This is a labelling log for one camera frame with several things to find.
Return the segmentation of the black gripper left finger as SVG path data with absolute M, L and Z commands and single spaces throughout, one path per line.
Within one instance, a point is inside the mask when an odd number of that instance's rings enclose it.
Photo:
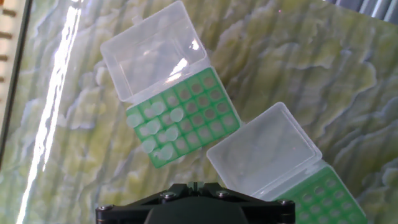
M 95 210 L 95 223 L 144 223 L 154 208 L 188 197 L 190 193 L 190 184 L 173 184 L 167 190 L 127 205 L 101 205 Z

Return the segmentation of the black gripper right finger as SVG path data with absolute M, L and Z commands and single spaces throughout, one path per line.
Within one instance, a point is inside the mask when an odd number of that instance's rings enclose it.
M 239 208 L 249 223 L 295 223 L 295 202 L 292 200 L 263 201 L 218 183 L 203 184 L 203 196 Z

